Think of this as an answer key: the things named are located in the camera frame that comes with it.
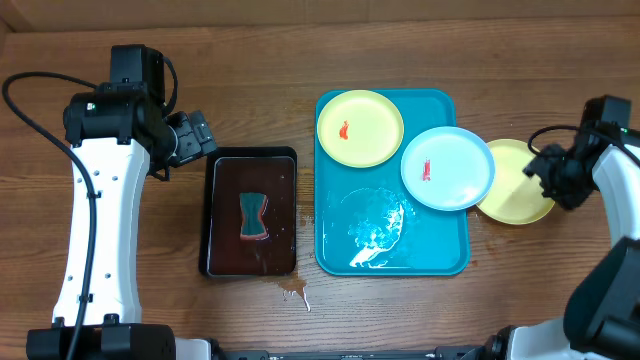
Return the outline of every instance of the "plate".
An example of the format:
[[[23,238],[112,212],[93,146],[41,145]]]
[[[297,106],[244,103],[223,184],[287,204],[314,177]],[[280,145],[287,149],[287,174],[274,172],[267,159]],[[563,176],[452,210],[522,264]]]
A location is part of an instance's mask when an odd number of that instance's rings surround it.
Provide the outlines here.
[[[511,225],[529,224],[540,220],[553,205],[542,197],[540,178],[528,178],[523,172],[534,155],[527,143],[500,139],[489,143],[496,161],[496,180],[478,208],[489,217]]]
[[[386,97],[368,90],[344,92],[322,109],[318,140],[335,161],[366,168],[388,160],[402,143],[404,123]]]
[[[495,163],[476,134],[453,126],[423,132],[402,155],[402,181],[422,204],[444,211],[466,209],[491,188]]]

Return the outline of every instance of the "sponge edge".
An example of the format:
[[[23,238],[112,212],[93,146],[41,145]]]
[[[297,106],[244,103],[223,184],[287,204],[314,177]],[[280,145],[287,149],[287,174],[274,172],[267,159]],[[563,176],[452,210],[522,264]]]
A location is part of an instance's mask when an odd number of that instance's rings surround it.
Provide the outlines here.
[[[262,216],[267,209],[268,198],[260,193],[240,193],[242,226],[240,240],[264,240],[269,237]]]

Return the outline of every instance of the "white plate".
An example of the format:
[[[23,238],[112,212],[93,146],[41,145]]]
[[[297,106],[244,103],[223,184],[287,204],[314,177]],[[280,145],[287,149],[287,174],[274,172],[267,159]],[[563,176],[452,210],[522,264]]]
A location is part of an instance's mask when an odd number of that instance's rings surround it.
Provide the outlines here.
[[[416,200],[444,211],[475,205],[489,192],[496,166],[487,144],[453,126],[416,136],[402,155],[402,181]]]

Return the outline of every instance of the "pale yellow plate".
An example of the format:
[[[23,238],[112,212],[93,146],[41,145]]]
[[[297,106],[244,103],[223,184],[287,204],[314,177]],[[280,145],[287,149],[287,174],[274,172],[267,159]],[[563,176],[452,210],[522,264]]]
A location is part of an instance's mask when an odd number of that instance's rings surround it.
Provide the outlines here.
[[[529,179],[522,172],[534,158],[527,143],[500,139],[488,145],[496,162],[496,178],[478,208],[493,219],[512,225],[540,220],[551,210],[554,201],[542,197],[538,176]]]
[[[386,97],[368,90],[344,92],[318,117],[318,140],[335,161],[356,168],[381,164],[400,147],[404,122]]]

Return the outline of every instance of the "blue tray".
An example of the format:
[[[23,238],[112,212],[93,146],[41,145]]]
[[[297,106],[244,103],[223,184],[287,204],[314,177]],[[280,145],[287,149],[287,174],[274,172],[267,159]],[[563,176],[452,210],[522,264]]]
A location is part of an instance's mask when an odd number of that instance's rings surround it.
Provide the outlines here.
[[[324,94],[324,106],[346,90]],[[318,264],[333,275],[455,275],[471,258],[466,211],[430,209],[407,192],[402,153],[425,130],[455,126],[451,98],[435,89],[374,90],[404,120],[398,151],[381,165],[355,169],[331,159],[315,137],[315,244]]]

